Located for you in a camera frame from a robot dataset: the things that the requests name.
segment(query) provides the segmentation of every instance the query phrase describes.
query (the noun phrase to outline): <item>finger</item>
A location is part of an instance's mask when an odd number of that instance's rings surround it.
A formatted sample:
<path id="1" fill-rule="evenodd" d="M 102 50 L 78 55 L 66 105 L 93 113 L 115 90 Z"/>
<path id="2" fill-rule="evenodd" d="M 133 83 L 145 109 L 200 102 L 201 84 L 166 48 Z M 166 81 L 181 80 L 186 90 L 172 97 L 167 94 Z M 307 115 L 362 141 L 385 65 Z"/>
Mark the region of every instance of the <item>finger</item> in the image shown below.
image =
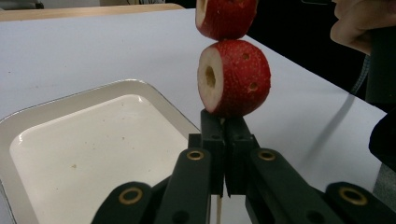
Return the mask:
<path id="1" fill-rule="evenodd" d="M 366 54 L 371 51 L 368 30 L 396 26 L 396 14 L 389 10 L 389 1 L 360 1 L 331 30 L 331 39 Z"/>
<path id="2" fill-rule="evenodd" d="M 338 0 L 335 5 L 334 15 L 337 19 L 343 18 L 347 12 L 363 0 Z"/>

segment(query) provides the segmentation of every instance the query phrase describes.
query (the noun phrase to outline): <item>white table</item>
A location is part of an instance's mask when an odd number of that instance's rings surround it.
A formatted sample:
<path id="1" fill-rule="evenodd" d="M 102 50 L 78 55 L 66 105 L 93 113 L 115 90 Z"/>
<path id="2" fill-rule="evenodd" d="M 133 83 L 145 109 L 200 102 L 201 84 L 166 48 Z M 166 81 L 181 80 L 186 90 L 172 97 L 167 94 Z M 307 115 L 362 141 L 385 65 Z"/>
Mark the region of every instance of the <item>white table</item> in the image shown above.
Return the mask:
<path id="1" fill-rule="evenodd" d="M 203 105 L 196 70 L 201 51 L 214 41 L 196 30 L 193 9 L 4 21 L 0 31 L 0 118 L 136 78 L 153 85 L 199 127 Z M 368 142 L 385 113 L 244 39 L 263 50 L 273 75 L 267 101 L 246 116 L 260 145 L 281 152 L 317 189 L 347 181 L 373 190 L 381 163 Z M 246 222 L 243 205 L 236 208 L 239 214 L 227 212 L 240 201 L 234 197 L 223 203 L 225 223 Z"/>

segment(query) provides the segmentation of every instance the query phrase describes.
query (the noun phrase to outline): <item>stacked apple slices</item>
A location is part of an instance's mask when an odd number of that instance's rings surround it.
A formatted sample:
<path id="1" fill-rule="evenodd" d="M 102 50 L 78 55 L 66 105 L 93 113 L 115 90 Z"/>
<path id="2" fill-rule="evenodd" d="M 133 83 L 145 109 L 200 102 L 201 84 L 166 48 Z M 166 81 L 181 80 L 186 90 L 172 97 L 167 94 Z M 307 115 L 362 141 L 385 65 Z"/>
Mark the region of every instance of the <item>stacked apple slices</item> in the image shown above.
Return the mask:
<path id="1" fill-rule="evenodd" d="M 205 109 L 221 118 L 242 117 L 265 101 L 270 68 L 260 49 L 241 40 L 256 16 L 257 0 L 197 0 L 198 31 L 218 42 L 204 49 L 198 91 Z"/>

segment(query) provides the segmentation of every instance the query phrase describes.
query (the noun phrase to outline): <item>white plastic tray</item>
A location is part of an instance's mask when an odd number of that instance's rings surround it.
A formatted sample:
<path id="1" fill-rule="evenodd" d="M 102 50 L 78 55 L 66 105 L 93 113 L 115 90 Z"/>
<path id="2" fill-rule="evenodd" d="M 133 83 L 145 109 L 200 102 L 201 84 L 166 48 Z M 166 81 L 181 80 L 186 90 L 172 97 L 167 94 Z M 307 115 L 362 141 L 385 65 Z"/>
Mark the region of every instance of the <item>white plastic tray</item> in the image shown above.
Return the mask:
<path id="1" fill-rule="evenodd" d="M 170 174 L 198 133 L 150 85 L 124 80 L 0 121 L 0 178 L 19 224 L 90 223 L 129 181 Z"/>

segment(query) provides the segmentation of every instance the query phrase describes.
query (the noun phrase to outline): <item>apple skin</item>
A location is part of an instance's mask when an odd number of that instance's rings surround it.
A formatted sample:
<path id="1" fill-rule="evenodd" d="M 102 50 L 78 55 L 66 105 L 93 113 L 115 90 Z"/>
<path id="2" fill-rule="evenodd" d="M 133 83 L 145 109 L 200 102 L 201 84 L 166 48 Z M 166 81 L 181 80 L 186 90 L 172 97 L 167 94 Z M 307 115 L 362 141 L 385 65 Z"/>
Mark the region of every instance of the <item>apple skin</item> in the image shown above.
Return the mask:
<path id="1" fill-rule="evenodd" d="M 245 40 L 223 40 L 204 49 L 197 76 L 205 109 L 221 118 L 249 114 L 262 105 L 271 88 L 265 55 Z"/>
<path id="2" fill-rule="evenodd" d="M 215 40 L 244 36 L 257 14 L 258 0 L 197 0 L 195 25 Z"/>

